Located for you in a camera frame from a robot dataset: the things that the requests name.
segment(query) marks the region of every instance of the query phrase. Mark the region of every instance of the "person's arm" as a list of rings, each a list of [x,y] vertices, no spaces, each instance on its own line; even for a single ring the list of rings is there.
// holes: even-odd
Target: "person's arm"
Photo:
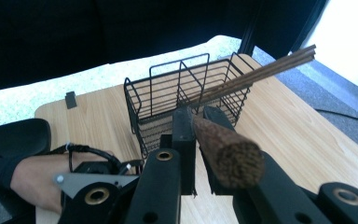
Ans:
[[[69,173],[68,157],[68,154],[61,154],[33,156],[22,160],[14,170],[11,189],[26,202],[60,214],[61,190],[53,182],[53,176]],[[74,152],[74,169],[83,161],[104,161],[104,158]]]

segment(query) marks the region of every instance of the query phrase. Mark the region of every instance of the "metal bracket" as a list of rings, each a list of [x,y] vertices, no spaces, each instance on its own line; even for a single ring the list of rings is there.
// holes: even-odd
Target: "metal bracket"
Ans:
[[[133,180],[139,178],[138,175],[95,175],[95,174],[57,174],[53,181],[70,198],[74,198],[77,193],[86,186],[104,182],[122,188]]]

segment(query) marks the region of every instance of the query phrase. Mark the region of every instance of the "black wire basket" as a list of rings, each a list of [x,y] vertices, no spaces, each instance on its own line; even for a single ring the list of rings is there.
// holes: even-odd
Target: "black wire basket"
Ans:
[[[232,125],[236,125],[246,95],[250,92],[250,85],[206,103],[201,102],[202,94],[208,88],[255,69],[237,53],[233,53],[229,59],[215,62],[209,60],[209,54],[201,54],[152,66],[147,78],[135,81],[125,79],[124,94],[131,129],[137,136],[144,158],[147,158],[149,152],[159,148],[162,134],[172,133],[172,114],[180,106],[190,106],[194,114],[202,113],[206,105],[219,107]],[[239,63],[242,63],[241,70],[237,66]],[[161,72],[167,67],[174,70]]]

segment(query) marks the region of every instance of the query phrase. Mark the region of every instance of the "black cable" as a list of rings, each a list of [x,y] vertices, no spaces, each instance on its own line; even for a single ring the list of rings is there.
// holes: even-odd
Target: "black cable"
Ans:
[[[319,108],[313,108],[314,110],[318,111],[318,112],[323,112],[323,113],[329,113],[329,114],[333,114],[333,115],[339,115],[342,117],[346,117],[348,119],[356,119],[358,120],[358,118],[351,116],[351,115],[347,115],[347,114],[342,114],[336,111],[331,111],[331,110],[325,110],[325,109],[319,109]]]
[[[75,152],[80,152],[80,153],[89,152],[89,153],[98,155],[100,157],[103,157],[103,158],[107,159],[110,163],[115,165],[118,170],[120,170],[122,168],[122,164],[118,160],[118,158],[116,158],[115,156],[110,155],[109,153],[107,153],[105,151],[102,151],[100,149],[92,148],[92,147],[89,147],[89,146],[68,144],[68,145],[66,145],[66,150],[69,152],[69,170],[70,170],[71,173],[73,172],[72,153],[74,151]]]

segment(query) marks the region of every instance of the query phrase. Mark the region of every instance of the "light wood tabletop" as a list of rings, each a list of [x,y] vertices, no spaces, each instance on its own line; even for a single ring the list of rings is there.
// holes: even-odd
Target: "light wood tabletop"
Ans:
[[[242,57],[259,66],[252,58]],[[73,142],[112,150],[122,161],[141,158],[138,141],[131,133],[123,85],[79,95],[76,102],[77,107],[72,109],[61,100],[36,110],[35,116],[51,126],[52,149]],[[275,77],[251,87],[235,129],[257,142],[305,189],[317,193],[323,183],[333,181],[358,188],[358,145]],[[181,222],[238,223],[232,197],[211,194],[197,153],[199,195],[182,196]],[[58,218],[36,209],[37,223],[56,223]]]

